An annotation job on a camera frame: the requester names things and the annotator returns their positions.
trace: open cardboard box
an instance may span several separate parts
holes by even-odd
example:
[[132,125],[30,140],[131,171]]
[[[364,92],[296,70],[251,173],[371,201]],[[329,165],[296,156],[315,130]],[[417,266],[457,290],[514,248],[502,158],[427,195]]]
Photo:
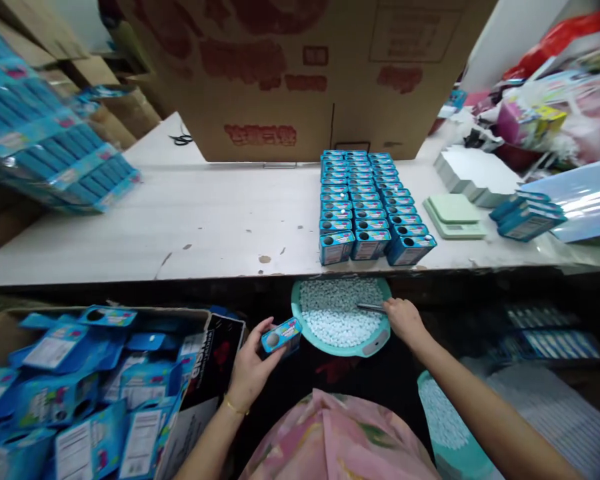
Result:
[[412,159],[496,0],[119,0],[207,161]]
[[[40,331],[18,328],[32,312],[80,314],[86,307],[10,309],[0,312],[0,367],[10,352],[34,343]],[[217,307],[205,309],[128,307],[148,319],[179,317],[197,324],[206,333],[193,374],[171,427],[169,440],[157,468],[156,480],[172,478],[193,449],[229,386],[235,355],[242,345],[245,322]]]

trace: plastic bag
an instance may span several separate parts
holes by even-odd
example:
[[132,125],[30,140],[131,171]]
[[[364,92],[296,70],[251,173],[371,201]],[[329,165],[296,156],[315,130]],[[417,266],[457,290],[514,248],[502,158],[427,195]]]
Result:
[[546,60],[558,56],[572,41],[596,32],[600,32],[600,11],[558,23],[522,57],[518,65],[505,72],[503,79],[529,78]]

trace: green scale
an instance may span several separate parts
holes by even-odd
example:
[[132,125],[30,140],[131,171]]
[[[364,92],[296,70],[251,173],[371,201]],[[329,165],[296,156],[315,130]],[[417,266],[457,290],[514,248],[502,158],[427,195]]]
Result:
[[432,195],[423,204],[444,239],[480,240],[487,234],[478,209],[460,193]]

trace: stack of boxes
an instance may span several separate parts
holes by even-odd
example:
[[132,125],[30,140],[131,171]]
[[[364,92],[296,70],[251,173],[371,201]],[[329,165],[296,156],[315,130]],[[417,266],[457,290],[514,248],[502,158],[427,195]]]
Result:
[[436,246],[388,153],[325,150],[321,157],[320,262],[414,265]]
[[100,213],[140,181],[0,37],[0,183],[68,213]]
[[544,193],[518,191],[489,214],[502,237],[528,242],[567,221]]

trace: white mint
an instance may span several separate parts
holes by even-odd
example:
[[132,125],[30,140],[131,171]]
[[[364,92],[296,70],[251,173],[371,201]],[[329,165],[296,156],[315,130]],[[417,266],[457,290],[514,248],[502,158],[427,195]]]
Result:
[[357,308],[358,303],[382,304],[375,279],[304,281],[300,284],[302,316],[324,343],[348,348],[368,340],[382,315]]

